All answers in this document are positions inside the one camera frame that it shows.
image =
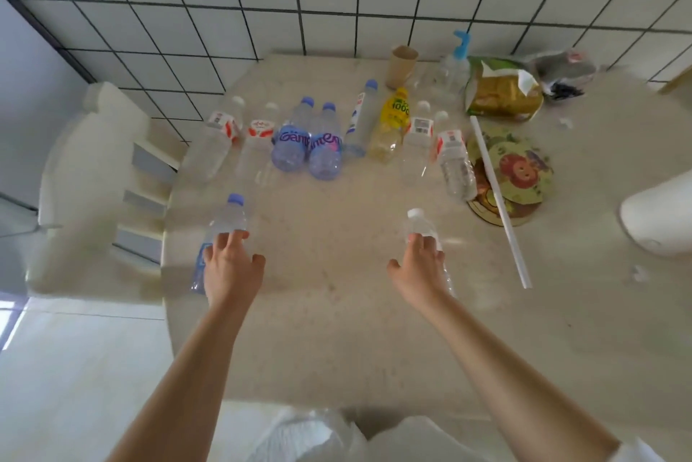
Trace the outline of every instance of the brown cup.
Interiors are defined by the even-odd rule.
[[[418,52],[410,46],[401,45],[393,49],[385,84],[392,90],[402,87],[413,73],[417,59]]]

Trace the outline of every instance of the hand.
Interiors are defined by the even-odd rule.
[[[443,265],[444,252],[435,250],[432,236],[424,238],[420,234],[409,234],[403,265],[390,260],[387,274],[403,299],[414,309],[422,310],[447,295]]]
[[[217,234],[214,244],[204,249],[204,291],[210,306],[228,302],[250,308],[262,286],[266,259],[260,254],[250,259],[243,247],[249,236],[246,230]]]

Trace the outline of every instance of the yellow-labeled bottle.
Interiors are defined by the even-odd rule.
[[[394,151],[401,145],[403,134],[408,128],[408,92],[404,88],[397,89],[394,95],[387,99],[380,113],[375,130],[370,138],[368,155],[382,161],[392,158]]]

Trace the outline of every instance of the person's left hand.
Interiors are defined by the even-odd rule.
[[[217,234],[214,244],[204,249],[204,291],[210,306],[250,308],[262,286],[266,259],[261,254],[248,256],[243,239],[249,236],[246,230]]]

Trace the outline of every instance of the white sleeve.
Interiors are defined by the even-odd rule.
[[[653,449],[637,439],[633,444],[623,444],[609,462],[664,462]]]

